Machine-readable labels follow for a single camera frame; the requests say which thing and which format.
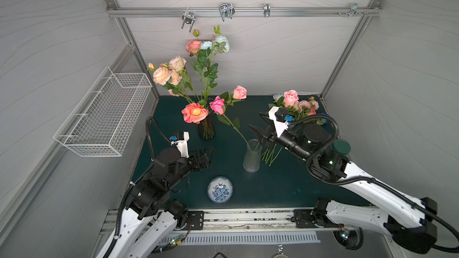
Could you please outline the dark red glass vase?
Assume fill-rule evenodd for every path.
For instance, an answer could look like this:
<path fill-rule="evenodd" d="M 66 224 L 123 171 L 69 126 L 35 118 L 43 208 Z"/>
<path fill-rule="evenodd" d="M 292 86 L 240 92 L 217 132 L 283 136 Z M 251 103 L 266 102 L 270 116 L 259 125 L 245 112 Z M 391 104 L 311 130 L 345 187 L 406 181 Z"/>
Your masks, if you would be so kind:
<path fill-rule="evenodd" d="M 215 129 L 212 117 L 208 115 L 197 125 L 198 136 L 202 140 L 211 140 L 215 137 Z"/>

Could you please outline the clear ribbed glass vase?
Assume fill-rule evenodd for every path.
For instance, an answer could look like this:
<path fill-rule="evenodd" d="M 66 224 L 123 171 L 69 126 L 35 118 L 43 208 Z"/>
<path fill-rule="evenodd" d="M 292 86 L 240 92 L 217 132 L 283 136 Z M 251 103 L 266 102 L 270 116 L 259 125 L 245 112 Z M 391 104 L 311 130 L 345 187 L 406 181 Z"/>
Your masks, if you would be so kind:
<path fill-rule="evenodd" d="M 256 139 L 248 141 L 243 168 L 249 173 L 255 173 L 260 168 L 262 144 Z"/>

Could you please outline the peach pink peony spray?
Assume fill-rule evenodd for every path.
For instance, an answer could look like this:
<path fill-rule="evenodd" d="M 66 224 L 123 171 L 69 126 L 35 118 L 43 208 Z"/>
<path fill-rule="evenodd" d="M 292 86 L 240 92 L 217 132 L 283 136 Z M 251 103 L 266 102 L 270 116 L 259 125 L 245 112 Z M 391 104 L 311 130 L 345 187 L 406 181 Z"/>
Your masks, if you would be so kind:
<path fill-rule="evenodd" d="M 189 55 L 197 57 L 199 51 L 209 48 L 209 44 L 211 44 L 210 41 L 192 39 L 188 41 L 185 49 Z M 198 95 L 197 89 L 194 87 L 186 64 L 187 60 L 184 57 L 176 56 L 169 62 L 161 63 L 159 67 L 149 63 L 148 70 L 153 76 L 154 83 L 164 87 L 171 96 L 182 97 L 188 103 L 192 103 L 191 96 L 188 94 L 188 91 L 190 91 L 192 95 L 196 96 L 199 104 L 206 106 L 207 102 L 204 100 L 204 96 Z M 203 72 L 202 70 L 198 70 L 200 67 L 199 63 L 197 61 L 192 62 L 191 67 L 200 79 L 200 85 L 202 87 Z"/>

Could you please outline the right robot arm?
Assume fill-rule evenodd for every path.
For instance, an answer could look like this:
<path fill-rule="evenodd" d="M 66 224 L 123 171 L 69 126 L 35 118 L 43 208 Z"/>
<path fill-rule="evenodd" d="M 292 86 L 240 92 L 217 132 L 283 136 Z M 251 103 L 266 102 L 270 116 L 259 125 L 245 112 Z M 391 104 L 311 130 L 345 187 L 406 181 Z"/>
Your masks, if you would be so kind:
<path fill-rule="evenodd" d="M 437 215 L 435 200 L 399 192 L 332 149 L 339 134 L 338 124 L 332 117 L 319 113 L 295 119 L 279 107 L 260 116 L 269 127 L 266 130 L 254 125 L 249 127 L 260 144 L 267 149 L 280 146 L 302 161 L 311 177 L 347 189 L 372 204 L 370 207 L 356 207 L 321 199 L 310 215 L 311 222 L 325 227 L 351 225 L 372 230 L 417 254 L 426 254 L 431 249 L 458 253 L 458 247 L 436 243 L 437 224 L 455 237 L 459 232 Z"/>

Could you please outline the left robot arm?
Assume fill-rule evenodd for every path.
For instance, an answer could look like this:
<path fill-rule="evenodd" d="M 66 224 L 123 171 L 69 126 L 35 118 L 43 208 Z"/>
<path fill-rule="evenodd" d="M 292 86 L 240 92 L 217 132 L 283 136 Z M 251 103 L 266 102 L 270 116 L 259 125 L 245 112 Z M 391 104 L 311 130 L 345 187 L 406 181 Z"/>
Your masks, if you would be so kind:
<path fill-rule="evenodd" d="M 173 231 L 202 228 L 189 214 L 188 207 L 170 199 L 170 195 L 176 185 L 189 179 L 190 173 L 211 165 L 214 148 L 189 150 L 190 135 L 184 131 L 166 137 L 169 147 L 157 154 L 151 137 L 152 125 L 158 124 L 148 117 L 145 128 L 151 163 L 129 183 L 117 210 L 115 228 L 98 253 L 100 258 L 148 258 L 179 246 L 188 236 L 181 234 L 161 246 L 161 240 Z"/>

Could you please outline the small pink rose spray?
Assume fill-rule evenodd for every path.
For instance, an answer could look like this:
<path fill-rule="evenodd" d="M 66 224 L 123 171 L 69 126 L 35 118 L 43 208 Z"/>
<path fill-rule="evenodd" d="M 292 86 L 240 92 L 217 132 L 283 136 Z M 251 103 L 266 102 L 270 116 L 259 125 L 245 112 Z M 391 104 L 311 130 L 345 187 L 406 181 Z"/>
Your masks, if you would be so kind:
<path fill-rule="evenodd" d="M 292 115 L 294 119 L 303 119 L 310 117 L 312 115 L 316 115 L 319 113 L 319 102 L 315 99 L 314 96 L 309 97 L 306 100 L 301 100 L 299 97 L 299 102 L 295 106 L 296 110 L 299 112 L 297 115 Z M 281 149 L 274 147 L 272 150 L 266 150 L 261 158 L 265 162 L 265 164 L 271 166 L 272 163 L 277 159 L 279 156 Z"/>

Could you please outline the blue white porcelain bowl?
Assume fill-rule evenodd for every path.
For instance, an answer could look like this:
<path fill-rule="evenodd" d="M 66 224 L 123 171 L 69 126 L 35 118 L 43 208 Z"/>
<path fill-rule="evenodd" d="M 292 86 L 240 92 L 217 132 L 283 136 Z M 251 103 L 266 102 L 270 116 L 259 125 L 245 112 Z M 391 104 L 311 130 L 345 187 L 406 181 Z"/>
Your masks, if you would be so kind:
<path fill-rule="evenodd" d="M 208 197 L 216 204 L 225 204 L 233 195 L 233 184 L 229 178 L 218 176 L 208 185 Z"/>

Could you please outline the metal hook clamp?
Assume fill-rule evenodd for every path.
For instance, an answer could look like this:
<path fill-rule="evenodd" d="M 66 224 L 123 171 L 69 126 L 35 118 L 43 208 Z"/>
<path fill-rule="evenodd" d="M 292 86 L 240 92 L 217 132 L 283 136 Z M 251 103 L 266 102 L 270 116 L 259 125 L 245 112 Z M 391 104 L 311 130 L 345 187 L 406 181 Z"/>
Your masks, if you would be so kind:
<path fill-rule="evenodd" d="M 357 4 L 353 4 L 348 11 L 346 12 L 340 12 L 338 11 L 337 14 L 341 17 L 347 17 L 347 18 L 351 18 L 351 17 L 365 17 L 365 16 L 369 16 L 369 13 L 367 11 L 361 11 L 359 9 L 359 6 Z"/>
<path fill-rule="evenodd" d="M 232 19 L 233 15 L 235 13 L 235 9 L 234 9 L 234 4 L 233 3 L 221 4 L 218 7 L 218 10 L 219 10 L 219 13 L 220 13 L 222 21 L 225 21 L 225 19 Z"/>
<path fill-rule="evenodd" d="M 185 11 L 182 14 L 182 25 L 181 28 L 183 29 L 185 25 L 189 26 L 189 32 L 192 32 L 194 23 L 196 21 L 196 16 L 193 12 Z"/>
<path fill-rule="evenodd" d="M 264 4 L 264 17 L 268 18 L 271 14 L 271 5 L 269 3 Z"/>

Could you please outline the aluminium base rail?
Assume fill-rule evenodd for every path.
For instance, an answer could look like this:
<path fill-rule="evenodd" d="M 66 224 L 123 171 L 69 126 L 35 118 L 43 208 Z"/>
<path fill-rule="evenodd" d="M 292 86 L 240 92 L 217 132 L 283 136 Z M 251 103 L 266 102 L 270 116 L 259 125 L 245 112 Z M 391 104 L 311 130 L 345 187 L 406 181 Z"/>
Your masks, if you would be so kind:
<path fill-rule="evenodd" d="M 351 225 L 317 226 L 296 220 L 296 214 L 312 212 L 311 207 L 248 208 L 248 209 L 190 209 L 191 225 L 175 228 L 178 232 L 281 232 L 281 231 L 353 231 Z"/>

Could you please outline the aluminium crossbar rail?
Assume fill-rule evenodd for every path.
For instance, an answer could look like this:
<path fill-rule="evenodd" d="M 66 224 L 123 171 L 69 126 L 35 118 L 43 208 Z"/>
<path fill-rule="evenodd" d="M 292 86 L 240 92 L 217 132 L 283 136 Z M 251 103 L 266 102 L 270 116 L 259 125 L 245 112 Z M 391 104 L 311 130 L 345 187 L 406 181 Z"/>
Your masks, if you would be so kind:
<path fill-rule="evenodd" d="M 273 7 L 271 6 L 270 17 L 339 17 L 338 11 L 346 12 L 350 7 Z M 264 17 L 264 6 L 261 7 L 234 7 L 233 17 Z M 383 9 L 371 7 L 359 7 L 361 11 L 367 11 L 369 16 L 379 16 Z M 110 17 L 141 18 L 159 17 L 172 18 L 182 17 L 185 11 L 193 12 L 196 18 L 220 17 L 218 7 L 189 7 L 189 8 L 116 8 L 109 10 Z"/>

